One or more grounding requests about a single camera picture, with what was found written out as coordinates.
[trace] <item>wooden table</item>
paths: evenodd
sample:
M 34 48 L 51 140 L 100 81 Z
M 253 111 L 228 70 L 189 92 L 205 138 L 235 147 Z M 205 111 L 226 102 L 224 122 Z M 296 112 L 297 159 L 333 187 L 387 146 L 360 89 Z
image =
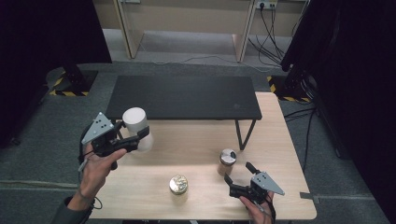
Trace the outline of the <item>wooden table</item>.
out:
M 244 151 L 238 150 L 232 120 L 149 120 L 153 149 L 133 151 L 119 161 L 97 195 L 103 209 L 93 210 L 91 218 L 249 219 L 245 206 L 228 195 L 229 187 L 217 172 L 224 148 L 237 154 L 231 172 L 235 184 L 249 185 L 252 174 L 245 164 L 250 161 L 285 191 L 285 196 L 274 198 L 277 219 L 315 218 L 313 202 L 300 197 L 309 189 L 277 98 L 269 92 L 257 92 L 257 98 L 262 120 Z M 247 132 L 249 125 L 242 121 L 241 131 Z M 187 193 L 172 194 L 169 181 L 174 175 L 187 177 Z

